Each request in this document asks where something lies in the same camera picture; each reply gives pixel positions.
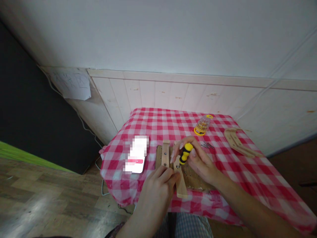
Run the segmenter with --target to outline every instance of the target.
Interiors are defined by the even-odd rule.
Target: table
[[[311,232],[317,223],[316,216],[268,159],[247,158],[230,148],[224,131],[229,127],[239,127],[232,117],[211,114],[213,119],[209,130],[205,136],[198,137],[193,129],[203,115],[157,108],[132,111],[118,134],[100,151],[103,160],[100,174],[114,199],[121,206],[137,203],[145,179],[154,170],[157,145],[162,145],[163,140],[170,140],[172,145],[175,140],[195,136],[198,141],[209,142],[215,148],[203,149],[222,173],[301,232]],[[149,136],[150,145],[143,173],[128,175],[123,173],[123,160],[127,157],[125,153],[129,152],[128,141],[135,135]],[[243,131],[238,131],[237,136],[245,146],[260,152]],[[193,213],[227,224],[243,225],[218,191],[206,194],[188,190],[187,200],[174,194],[168,211]]]

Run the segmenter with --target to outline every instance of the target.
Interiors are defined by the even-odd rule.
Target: green surface
[[[0,141],[0,157],[6,158],[6,159],[19,160],[19,161],[27,162],[30,164],[36,164],[36,165],[40,165],[40,166],[44,166],[44,167],[57,169],[57,170],[72,172],[72,171],[65,169],[57,164],[49,162],[45,159],[41,159],[40,157],[37,157],[37,156],[32,155],[28,152],[25,152],[23,150],[15,148],[15,147],[13,147],[9,144],[6,144],[2,141]]]

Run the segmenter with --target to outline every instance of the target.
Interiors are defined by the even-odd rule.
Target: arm
[[[289,223],[222,174],[194,137],[187,137],[175,145],[172,161],[175,161],[185,143],[191,143],[194,146],[187,160],[188,164],[202,179],[215,186],[255,235],[258,237],[302,237]]]
[[[154,170],[143,184],[134,213],[116,238],[153,237],[167,213],[179,178],[180,174],[171,168],[160,166]]]

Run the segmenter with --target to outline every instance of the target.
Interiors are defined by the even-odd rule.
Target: pixelated screen
[[[134,136],[134,138],[125,140],[124,153],[128,154],[123,164],[123,172],[125,174],[143,172],[147,148],[149,147],[148,136]]]

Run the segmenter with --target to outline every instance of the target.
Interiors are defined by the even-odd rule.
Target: smartphone
[[[148,136],[135,136],[132,140],[130,153],[128,153],[128,159],[125,161],[124,171],[134,174],[142,173],[148,147]]]

